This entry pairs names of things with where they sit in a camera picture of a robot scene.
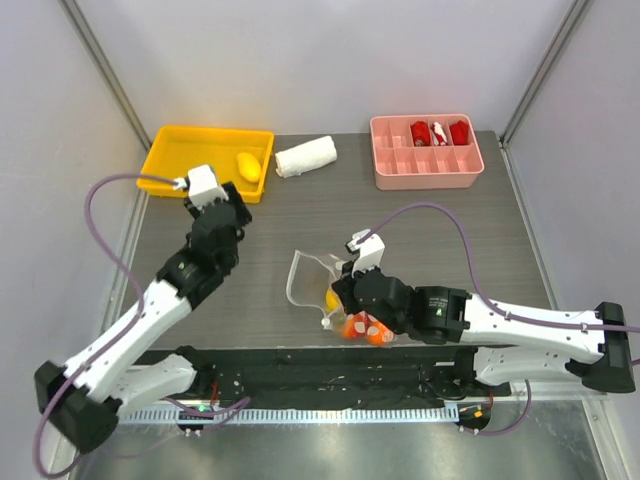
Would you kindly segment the yellow fake mango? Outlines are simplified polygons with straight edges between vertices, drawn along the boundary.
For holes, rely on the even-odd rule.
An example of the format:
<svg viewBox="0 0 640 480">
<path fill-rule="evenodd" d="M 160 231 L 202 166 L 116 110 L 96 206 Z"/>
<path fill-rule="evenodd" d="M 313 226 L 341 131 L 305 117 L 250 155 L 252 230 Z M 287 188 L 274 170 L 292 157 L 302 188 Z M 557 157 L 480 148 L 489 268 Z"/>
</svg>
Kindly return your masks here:
<svg viewBox="0 0 640 480">
<path fill-rule="evenodd" d="M 252 184 L 259 182 L 262 167 L 258 159 L 251 153 L 241 152 L 236 156 L 238 171 L 241 177 Z"/>
</svg>

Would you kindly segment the clear zip top bag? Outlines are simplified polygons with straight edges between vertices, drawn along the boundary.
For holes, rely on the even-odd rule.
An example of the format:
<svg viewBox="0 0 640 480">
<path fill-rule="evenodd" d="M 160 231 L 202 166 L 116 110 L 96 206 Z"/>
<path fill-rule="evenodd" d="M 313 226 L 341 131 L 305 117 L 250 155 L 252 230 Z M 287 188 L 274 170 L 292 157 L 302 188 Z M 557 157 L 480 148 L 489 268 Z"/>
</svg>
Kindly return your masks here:
<svg viewBox="0 0 640 480">
<path fill-rule="evenodd" d="M 346 316 L 349 314 L 345 312 L 343 306 L 334 311 L 328 311 L 325 295 L 327 289 L 331 288 L 331 284 L 339 279 L 341 267 L 344 263 L 344 260 L 332 254 L 313 255 L 296 250 L 285 287 L 286 297 L 292 305 L 319 310 L 322 328 L 339 334 L 341 337 L 342 326 Z M 379 322 L 370 315 L 368 315 L 368 318 L 369 324 L 371 322 Z M 366 337 L 345 340 L 366 340 Z M 395 340 L 396 335 L 390 344 L 376 347 L 389 347 Z"/>
</svg>

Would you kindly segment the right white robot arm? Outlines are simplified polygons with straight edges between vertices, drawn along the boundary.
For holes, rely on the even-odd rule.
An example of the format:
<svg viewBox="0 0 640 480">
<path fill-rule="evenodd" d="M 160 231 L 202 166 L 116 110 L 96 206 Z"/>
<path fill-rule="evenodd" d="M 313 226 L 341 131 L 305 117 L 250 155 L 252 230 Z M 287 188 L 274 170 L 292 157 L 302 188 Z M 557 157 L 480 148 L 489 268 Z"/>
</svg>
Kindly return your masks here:
<svg viewBox="0 0 640 480">
<path fill-rule="evenodd" d="M 621 305 L 593 310 L 524 307 L 443 286 L 411 287 L 374 268 L 344 273 L 332 291 L 348 314 L 366 313 L 427 345 L 468 344 L 451 371 L 457 391 L 523 380 L 572 380 L 603 393 L 636 390 L 630 327 Z"/>
</svg>

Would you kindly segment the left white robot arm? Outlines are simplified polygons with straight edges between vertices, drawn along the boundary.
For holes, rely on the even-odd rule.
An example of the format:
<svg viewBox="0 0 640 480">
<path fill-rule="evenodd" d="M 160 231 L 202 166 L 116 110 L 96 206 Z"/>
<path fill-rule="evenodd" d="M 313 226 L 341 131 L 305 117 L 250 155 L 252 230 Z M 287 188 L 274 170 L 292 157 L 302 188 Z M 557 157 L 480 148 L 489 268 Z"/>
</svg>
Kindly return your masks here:
<svg viewBox="0 0 640 480">
<path fill-rule="evenodd" d="M 129 374 L 129 367 L 170 327 L 215 292 L 239 262 L 238 245 L 252 216 L 231 182 L 180 178 L 193 218 L 184 246 L 146 288 L 130 282 L 132 307 L 92 344 L 62 365 L 44 362 L 35 372 L 38 409 L 78 451 L 101 446 L 120 418 L 165 397 L 205 397 L 215 369 L 195 348 L 179 347 L 159 363 Z"/>
</svg>

